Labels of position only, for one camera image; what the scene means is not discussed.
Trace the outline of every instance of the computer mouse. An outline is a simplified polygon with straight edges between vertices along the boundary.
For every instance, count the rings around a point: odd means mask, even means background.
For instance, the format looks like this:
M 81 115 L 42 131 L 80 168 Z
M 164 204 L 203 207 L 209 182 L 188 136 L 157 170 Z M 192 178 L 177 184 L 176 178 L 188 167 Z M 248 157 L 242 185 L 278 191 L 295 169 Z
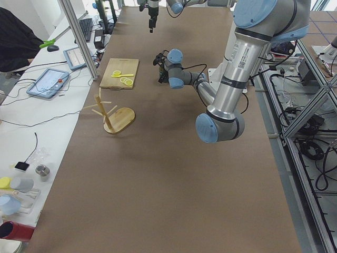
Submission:
M 47 51 L 48 51 L 48 52 L 57 51 L 57 50 L 59 50 L 59 49 L 60 49 L 60 48 L 59 48 L 58 46 L 56 46 L 56 45 L 50 45 L 50 46 L 47 47 Z

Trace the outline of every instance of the white wall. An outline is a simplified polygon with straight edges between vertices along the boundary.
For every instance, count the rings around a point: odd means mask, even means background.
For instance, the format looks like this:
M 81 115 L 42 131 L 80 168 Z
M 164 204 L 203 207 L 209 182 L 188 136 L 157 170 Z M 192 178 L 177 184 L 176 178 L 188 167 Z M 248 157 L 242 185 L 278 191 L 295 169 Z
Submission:
M 82 0 L 71 3 L 76 14 L 85 13 Z M 11 11 L 42 40 L 49 38 L 63 14 L 58 0 L 0 0 L 0 7 Z

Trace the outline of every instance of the black shirt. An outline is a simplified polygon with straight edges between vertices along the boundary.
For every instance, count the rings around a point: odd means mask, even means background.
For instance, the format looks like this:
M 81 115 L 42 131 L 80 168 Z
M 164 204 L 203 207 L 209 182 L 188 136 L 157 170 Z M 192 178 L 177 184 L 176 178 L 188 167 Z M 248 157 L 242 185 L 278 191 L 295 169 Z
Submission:
M 28 66 L 43 41 L 10 11 L 0 7 L 0 71 Z

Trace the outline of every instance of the wooden cutting board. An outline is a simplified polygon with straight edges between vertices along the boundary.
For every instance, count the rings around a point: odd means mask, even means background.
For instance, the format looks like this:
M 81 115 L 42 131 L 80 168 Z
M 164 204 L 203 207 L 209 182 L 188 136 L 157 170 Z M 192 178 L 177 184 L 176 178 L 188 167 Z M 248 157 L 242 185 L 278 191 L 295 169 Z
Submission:
M 134 82 L 136 78 L 138 64 L 138 59 L 111 58 L 102 77 L 100 87 L 111 89 L 132 89 L 134 83 L 131 86 L 127 86 L 120 81 L 120 78 L 114 78 L 111 77 L 111 75 L 115 70 L 122 71 L 122 74 L 134 74 L 133 77 L 128 77 Z

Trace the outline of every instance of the green object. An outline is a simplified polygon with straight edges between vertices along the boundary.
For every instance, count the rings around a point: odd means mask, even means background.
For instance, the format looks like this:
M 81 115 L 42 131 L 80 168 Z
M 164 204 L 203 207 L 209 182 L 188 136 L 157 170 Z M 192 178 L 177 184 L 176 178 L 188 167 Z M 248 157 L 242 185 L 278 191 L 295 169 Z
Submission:
M 47 47 L 47 46 L 54 45 L 55 41 L 56 41 L 56 38 L 54 38 L 54 39 L 52 39 L 50 41 L 43 41 L 44 43 L 41 44 L 39 47 L 40 48 L 44 48 L 44 47 Z

